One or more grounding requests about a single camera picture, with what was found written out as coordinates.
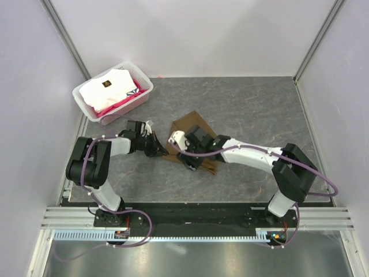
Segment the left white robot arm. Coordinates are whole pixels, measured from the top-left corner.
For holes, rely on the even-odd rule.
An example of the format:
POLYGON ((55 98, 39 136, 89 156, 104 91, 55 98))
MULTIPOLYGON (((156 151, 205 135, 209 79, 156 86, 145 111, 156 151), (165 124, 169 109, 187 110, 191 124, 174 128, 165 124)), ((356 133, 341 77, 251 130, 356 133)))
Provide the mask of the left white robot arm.
POLYGON ((66 166, 66 178, 93 197, 114 227, 126 222, 125 203, 108 181, 110 159, 142 151, 147 157, 167 156, 149 121, 129 120, 126 129, 113 136, 79 137, 66 166))

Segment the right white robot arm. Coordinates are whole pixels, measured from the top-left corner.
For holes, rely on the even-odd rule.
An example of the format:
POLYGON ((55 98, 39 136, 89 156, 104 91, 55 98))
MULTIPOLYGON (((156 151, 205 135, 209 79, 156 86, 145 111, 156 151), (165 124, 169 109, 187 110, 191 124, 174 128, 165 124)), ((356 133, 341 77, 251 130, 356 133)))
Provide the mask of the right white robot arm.
POLYGON ((193 171, 209 159, 242 164, 274 176, 278 191, 264 212, 265 223, 270 227, 279 226, 287 211, 305 200, 316 178, 315 165, 291 143, 284 147, 262 147, 229 136, 213 137, 198 125, 186 132, 174 131, 168 142, 178 151, 178 160, 193 171))

